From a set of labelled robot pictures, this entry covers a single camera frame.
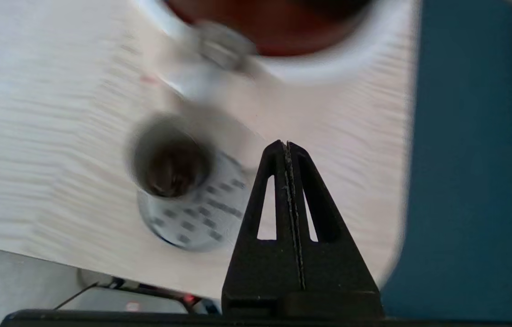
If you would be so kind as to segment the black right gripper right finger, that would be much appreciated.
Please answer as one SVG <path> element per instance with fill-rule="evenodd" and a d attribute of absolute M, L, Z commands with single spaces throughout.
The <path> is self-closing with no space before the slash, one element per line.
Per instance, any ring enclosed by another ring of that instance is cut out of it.
<path fill-rule="evenodd" d="M 382 317 L 380 292 L 308 152 L 289 142 L 300 289 L 292 317 Z"/>

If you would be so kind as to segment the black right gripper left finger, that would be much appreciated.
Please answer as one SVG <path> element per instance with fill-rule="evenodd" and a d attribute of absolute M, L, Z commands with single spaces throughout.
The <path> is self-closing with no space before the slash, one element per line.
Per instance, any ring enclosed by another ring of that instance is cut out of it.
<path fill-rule="evenodd" d="M 286 150 L 286 145 L 277 140 L 262 153 L 222 287 L 223 315 L 279 315 L 285 297 L 301 290 Z M 274 180 L 276 238 L 262 240 L 258 231 L 270 177 Z"/>

